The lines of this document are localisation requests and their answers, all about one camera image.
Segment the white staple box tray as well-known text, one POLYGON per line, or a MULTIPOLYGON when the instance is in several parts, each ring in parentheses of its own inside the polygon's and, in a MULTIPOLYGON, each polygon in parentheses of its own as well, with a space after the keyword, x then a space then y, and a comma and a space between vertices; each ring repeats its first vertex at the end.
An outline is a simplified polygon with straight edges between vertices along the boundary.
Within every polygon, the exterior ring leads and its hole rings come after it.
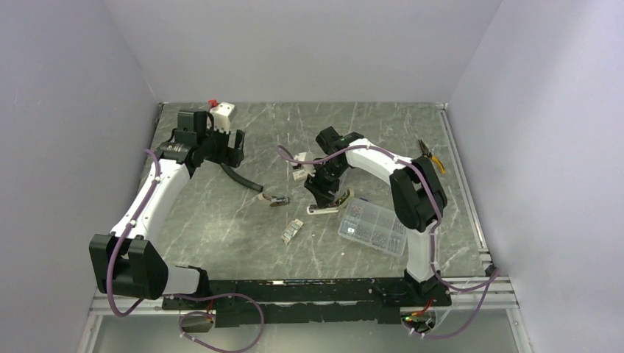
POLYGON ((281 235, 281 239, 285 245, 288 245, 301 230, 304 222, 299 219, 294 219, 289 223, 281 235))

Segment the brown stapler base part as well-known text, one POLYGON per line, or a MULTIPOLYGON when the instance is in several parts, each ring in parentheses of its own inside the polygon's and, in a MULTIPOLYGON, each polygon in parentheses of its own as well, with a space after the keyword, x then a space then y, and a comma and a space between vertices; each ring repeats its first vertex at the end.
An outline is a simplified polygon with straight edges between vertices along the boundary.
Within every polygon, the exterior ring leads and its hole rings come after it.
POLYGON ((258 198, 267 203, 270 207, 285 206, 291 202, 288 196, 270 196, 265 193, 260 193, 258 198))

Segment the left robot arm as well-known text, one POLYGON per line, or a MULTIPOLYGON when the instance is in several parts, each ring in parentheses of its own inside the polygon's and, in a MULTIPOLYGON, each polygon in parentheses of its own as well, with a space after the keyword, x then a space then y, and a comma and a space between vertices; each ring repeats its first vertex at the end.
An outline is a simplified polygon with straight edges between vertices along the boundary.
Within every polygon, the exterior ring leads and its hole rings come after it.
POLYGON ((89 244, 101 293, 137 299, 181 293, 194 309, 210 301, 206 272, 169 265, 155 242, 175 199, 204 162, 241 164, 244 132, 231 130, 235 114, 235 106, 225 102, 209 110, 180 110, 170 137, 148 150, 152 164, 134 202, 107 234, 94 235, 89 244))

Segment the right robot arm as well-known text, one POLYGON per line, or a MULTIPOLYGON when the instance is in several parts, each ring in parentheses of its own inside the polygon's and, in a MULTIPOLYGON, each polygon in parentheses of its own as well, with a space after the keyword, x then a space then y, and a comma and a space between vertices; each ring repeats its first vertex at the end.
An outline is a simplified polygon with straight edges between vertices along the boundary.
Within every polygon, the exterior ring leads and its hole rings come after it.
POLYGON ((433 295, 429 279, 436 275, 435 231, 440 225, 447 196, 433 163, 426 157, 410 158, 387 151, 357 132, 340 135, 333 127, 322 130, 316 143, 326 154, 309 162, 313 172, 304 186, 317 207, 336 205, 340 178, 357 168, 385 182, 391 190, 394 212, 409 235, 405 297, 415 305, 433 295))

